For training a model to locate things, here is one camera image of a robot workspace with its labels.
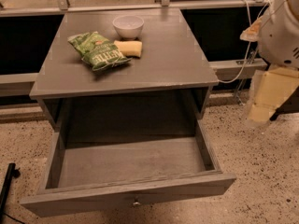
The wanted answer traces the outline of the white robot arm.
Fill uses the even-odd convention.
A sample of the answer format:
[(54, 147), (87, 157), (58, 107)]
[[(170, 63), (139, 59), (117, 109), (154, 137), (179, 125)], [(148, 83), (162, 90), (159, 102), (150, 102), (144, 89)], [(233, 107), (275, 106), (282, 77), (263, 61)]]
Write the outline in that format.
[(299, 87), (299, 0), (274, 0), (240, 38), (270, 63), (254, 73), (245, 109), (249, 126), (263, 126)]

